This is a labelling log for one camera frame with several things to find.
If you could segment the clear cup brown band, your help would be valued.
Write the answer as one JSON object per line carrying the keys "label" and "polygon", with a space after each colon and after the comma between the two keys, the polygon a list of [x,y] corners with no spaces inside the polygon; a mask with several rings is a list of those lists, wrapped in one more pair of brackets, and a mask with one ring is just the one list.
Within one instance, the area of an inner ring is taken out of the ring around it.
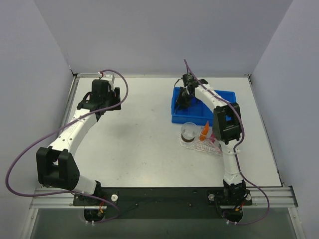
{"label": "clear cup brown band", "polygon": [[199,126],[192,122],[186,122],[181,127],[181,139],[186,143],[193,142],[199,132]]}

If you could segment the orange toothpaste tube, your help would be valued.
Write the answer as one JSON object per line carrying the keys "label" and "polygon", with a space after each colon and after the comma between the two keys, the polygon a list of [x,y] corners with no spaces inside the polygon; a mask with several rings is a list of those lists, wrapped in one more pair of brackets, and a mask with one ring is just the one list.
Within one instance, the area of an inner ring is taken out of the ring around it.
{"label": "orange toothpaste tube", "polygon": [[209,121],[207,121],[203,130],[201,131],[200,136],[199,136],[199,140],[204,141],[207,137],[208,132],[209,132]]}

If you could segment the clear textured acrylic stand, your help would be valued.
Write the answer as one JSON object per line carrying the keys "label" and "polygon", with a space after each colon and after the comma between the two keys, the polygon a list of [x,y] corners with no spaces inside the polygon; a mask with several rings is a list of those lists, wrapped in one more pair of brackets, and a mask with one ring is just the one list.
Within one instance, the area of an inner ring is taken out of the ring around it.
{"label": "clear textured acrylic stand", "polygon": [[212,129],[209,127],[209,132],[207,134],[207,137],[204,141],[200,141],[199,140],[199,136],[200,136],[200,133],[201,131],[203,130],[203,126],[200,127],[200,130],[199,130],[199,134],[198,134],[198,137],[197,137],[197,149],[200,150],[200,151],[203,151],[203,152],[208,152],[208,153],[212,153],[212,154],[216,154],[216,155],[221,155],[221,154],[218,154],[216,153],[216,151],[214,150],[214,148],[210,145],[209,143],[209,140],[210,139],[213,139],[211,138],[211,133],[212,133]]}

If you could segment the pink toothbrush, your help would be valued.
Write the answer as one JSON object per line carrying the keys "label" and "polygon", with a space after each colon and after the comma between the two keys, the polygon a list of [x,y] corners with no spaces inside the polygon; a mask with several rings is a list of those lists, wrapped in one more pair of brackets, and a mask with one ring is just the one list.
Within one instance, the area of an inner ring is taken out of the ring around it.
{"label": "pink toothbrush", "polygon": [[215,139],[210,139],[209,140],[210,145],[214,148],[214,150],[216,151],[216,153],[221,154],[222,150],[219,144],[219,141],[215,140]]}

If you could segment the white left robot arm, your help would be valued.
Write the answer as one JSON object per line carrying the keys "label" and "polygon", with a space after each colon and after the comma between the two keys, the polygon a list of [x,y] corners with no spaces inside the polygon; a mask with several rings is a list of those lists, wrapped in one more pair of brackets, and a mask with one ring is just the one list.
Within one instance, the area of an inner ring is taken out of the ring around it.
{"label": "white left robot arm", "polygon": [[91,205],[101,202],[102,192],[96,189],[97,182],[80,174],[74,155],[89,129],[105,113],[105,108],[120,110],[120,88],[114,87],[114,80],[113,75],[93,80],[91,91],[76,107],[72,125],[47,148],[39,148],[36,163],[40,184],[85,193],[84,198]]}

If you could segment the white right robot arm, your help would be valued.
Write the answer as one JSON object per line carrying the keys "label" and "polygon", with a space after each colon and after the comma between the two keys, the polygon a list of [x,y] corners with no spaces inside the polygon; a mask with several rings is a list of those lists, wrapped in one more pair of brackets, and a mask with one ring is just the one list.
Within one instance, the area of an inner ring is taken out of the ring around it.
{"label": "white right robot arm", "polygon": [[212,132],[220,144],[224,162],[224,194],[227,199],[240,199],[247,194],[244,176],[237,156],[237,146],[245,133],[240,107],[223,99],[205,79],[197,79],[191,73],[182,76],[177,105],[188,108],[192,98],[203,102],[213,113]]}

